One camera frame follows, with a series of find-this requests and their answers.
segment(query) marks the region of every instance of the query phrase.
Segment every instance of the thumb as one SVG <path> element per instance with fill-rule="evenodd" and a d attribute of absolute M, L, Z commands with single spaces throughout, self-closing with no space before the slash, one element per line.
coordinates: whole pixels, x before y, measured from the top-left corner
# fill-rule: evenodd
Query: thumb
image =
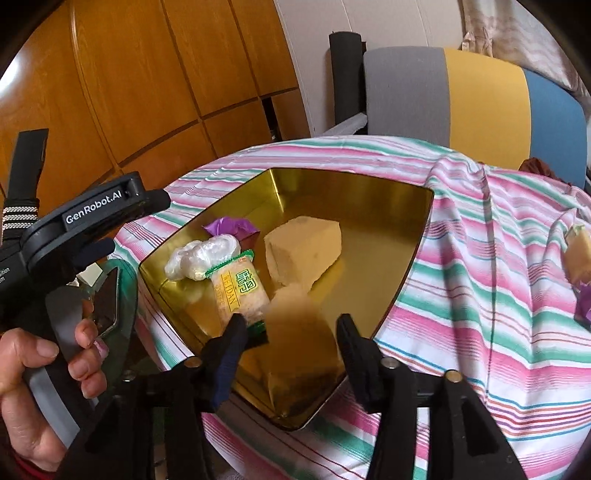
<path fill-rule="evenodd" d="M 58 352 L 55 343 L 20 328 L 4 333 L 0 338 L 0 397 L 20 385 L 25 368 L 48 365 Z"/>

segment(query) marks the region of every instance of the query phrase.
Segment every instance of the gold tray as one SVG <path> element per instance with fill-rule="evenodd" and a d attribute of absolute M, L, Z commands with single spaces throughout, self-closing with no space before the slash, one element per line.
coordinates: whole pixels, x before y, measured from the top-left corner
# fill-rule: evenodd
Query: gold tray
<path fill-rule="evenodd" d="M 209 280 L 171 282 L 164 266 L 175 248 L 205 240 L 202 228 L 222 216 L 248 218 L 261 230 L 254 266 L 270 298 L 275 287 L 265 263 L 263 237 L 300 215 L 340 223 L 342 254 L 314 284 L 310 296 L 335 329 L 350 313 L 360 333 L 370 338 L 390 310 L 413 263 L 428 221 L 433 192 L 407 183 L 353 173 L 272 168 L 230 192 L 170 236 L 139 266 L 148 289 L 186 345 L 195 353 L 222 333 Z M 264 417 L 284 430 L 303 427 L 345 377 L 338 372 L 322 385 L 289 392 L 289 408 L 275 411 L 257 355 L 263 345 L 242 355 L 234 390 Z"/>

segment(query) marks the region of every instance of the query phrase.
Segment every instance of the purple wrapper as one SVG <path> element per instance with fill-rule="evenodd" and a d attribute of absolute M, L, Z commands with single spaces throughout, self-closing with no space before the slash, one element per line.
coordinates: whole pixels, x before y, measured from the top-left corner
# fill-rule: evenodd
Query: purple wrapper
<path fill-rule="evenodd" d="M 579 284 L 579 301 L 577 302 L 579 315 L 591 322 L 591 284 Z"/>
<path fill-rule="evenodd" d="M 204 226 L 205 230 L 210 235 L 221 235 L 226 233 L 228 235 L 235 236 L 238 241 L 244 240 L 246 237 L 251 236 L 253 233 L 257 233 L 260 230 L 256 228 L 250 221 L 245 218 L 231 218 L 221 217 L 214 220 L 207 226 Z"/>

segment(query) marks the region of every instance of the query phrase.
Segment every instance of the yellow chair panel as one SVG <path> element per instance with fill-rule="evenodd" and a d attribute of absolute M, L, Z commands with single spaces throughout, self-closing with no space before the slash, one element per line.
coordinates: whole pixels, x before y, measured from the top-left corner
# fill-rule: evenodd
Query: yellow chair panel
<path fill-rule="evenodd" d="M 530 157 L 530 96 L 523 70 L 476 53 L 444 49 L 450 148 L 489 165 L 518 169 Z"/>

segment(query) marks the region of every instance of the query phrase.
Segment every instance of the table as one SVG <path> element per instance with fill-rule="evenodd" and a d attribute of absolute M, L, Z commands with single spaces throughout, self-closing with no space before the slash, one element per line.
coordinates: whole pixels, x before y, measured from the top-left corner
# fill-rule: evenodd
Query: table
<path fill-rule="evenodd" d="M 322 137 L 253 147 L 186 174 L 167 187 L 169 210 L 121 229 L 114 256 L 137 268 L 204 208 L 281 166 L 363 173 L 435 192 L 416 260 L 376 340 L 417 371 L 462 371 L 528 477 L 558 477 L 591 428 L 591 333 L 575 318 L 561 261 L 569 227 L 591 228 L 591 199 L 577 187 L 418 140 Z M 163 369 L 191 355 L 141 280 L 136 329 Z M 253 479 L 364 478 L 378 421 L 346 383 L 294 433 L 272 427 L 237 398 L 204 415 L 215 448 Z M 418 431 L 415 479 L 422 479 L 425 412 Z"/>

